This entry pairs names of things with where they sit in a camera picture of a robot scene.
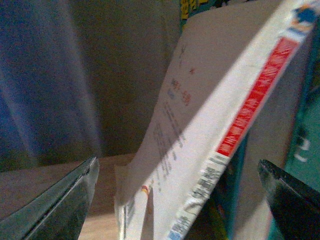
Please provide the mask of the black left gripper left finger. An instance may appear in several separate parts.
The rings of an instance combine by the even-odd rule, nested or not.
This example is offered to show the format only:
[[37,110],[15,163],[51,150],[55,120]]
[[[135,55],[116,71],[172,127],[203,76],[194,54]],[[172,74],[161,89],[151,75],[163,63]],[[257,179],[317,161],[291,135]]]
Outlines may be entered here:
[[2,240],[77,240],[88,215],[100,164],[96,157],[0,221]]

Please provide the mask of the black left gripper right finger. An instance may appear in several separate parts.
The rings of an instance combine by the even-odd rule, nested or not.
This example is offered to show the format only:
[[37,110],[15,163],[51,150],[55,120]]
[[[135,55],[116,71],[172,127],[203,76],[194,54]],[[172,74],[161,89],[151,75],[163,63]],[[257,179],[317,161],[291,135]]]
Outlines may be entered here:
[[282,237],[285,240],[318,240],[320,193],[266,159],[259,161],[258,173]]

